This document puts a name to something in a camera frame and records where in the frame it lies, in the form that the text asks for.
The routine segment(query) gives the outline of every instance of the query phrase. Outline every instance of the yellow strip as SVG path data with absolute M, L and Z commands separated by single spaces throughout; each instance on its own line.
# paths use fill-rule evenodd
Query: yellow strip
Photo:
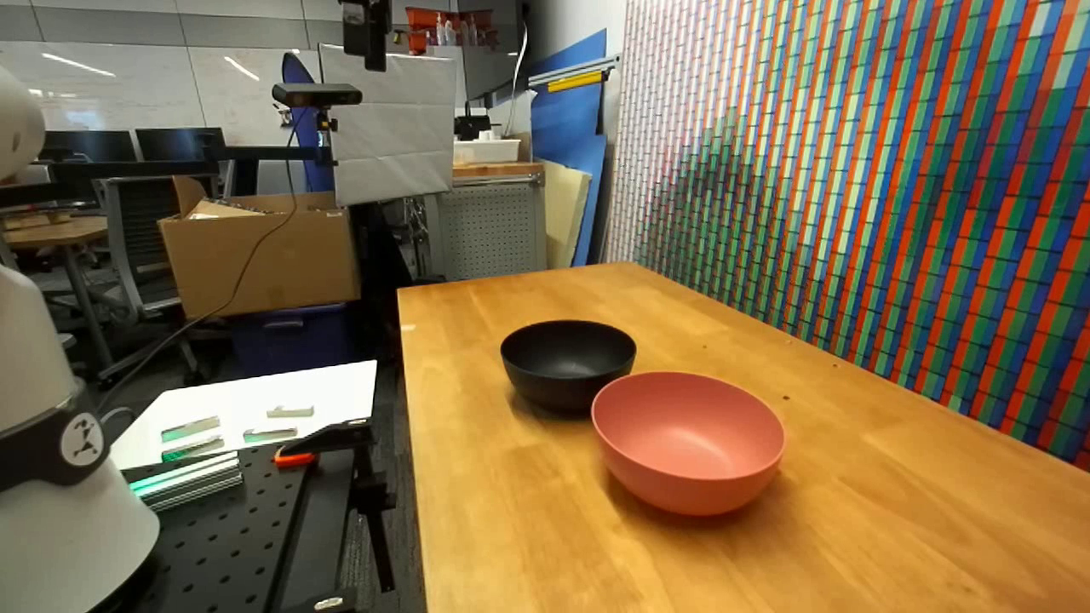
M 568 79 L 561 79 L 559 81 L 553 81 L 548 84 L 548 91 L 549 93 L 564 92 L 565 89 L 573 89 L 576 87 L 582 87 L 583 85 L 592 85 L 594 83 L 602 83 L 602 71 L 592 72 L 591 74 L 581 74 L 579 76 L 569 76 Z

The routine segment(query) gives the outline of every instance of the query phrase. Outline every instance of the mosaic wall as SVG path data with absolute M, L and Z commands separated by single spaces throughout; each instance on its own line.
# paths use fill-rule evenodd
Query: mosaic wall
M 1090 468 L 1090 2 L 629 2 L 606 260 Z

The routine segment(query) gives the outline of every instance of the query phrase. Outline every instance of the pink bowl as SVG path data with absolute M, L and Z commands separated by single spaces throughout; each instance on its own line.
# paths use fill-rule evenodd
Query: pink bowl
M 758 496 L 784 455 L 784 425 L 753 395 L 679 372 L 633 374 L 591 406 L 606 467 L 630 492 L 683 515 L 718 515 Z

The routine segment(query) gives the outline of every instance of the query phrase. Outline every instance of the white robot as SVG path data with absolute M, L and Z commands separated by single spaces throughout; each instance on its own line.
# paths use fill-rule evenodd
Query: white robot
M 44 140 L 41 110 L 0 67 L 0 178 Z M 0 266 L 0 611 L 88 611 L 158 538 L 80 387 L 41 292 Z

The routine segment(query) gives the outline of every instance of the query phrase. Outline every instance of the robot logo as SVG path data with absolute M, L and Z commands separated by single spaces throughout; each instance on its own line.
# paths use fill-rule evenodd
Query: robot logo
M 64 426 L 61 456 L 73 466 L 87 466 L 104 448 L 102 426 L 90 413 L 80 413 Z

